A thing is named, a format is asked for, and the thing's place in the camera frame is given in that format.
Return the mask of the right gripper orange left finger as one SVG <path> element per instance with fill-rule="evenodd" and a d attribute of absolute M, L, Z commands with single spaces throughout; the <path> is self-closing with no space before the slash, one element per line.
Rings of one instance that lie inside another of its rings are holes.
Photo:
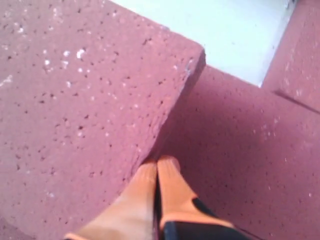
<path fill-rule="evenodd" d="M 65 240 L 152 240 L 157 163 L 146 161 L 120 196 Z"/>

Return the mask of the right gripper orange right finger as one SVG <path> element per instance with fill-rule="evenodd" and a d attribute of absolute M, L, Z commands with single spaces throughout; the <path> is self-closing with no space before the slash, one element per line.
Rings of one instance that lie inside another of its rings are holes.
<path fill-rule="evenodd" d="M 218 218 L 192 190 L 173 156 L 157 162 L 161 197 L 159 227 L 165 240 L 236 240 L 235 226 Z"/>

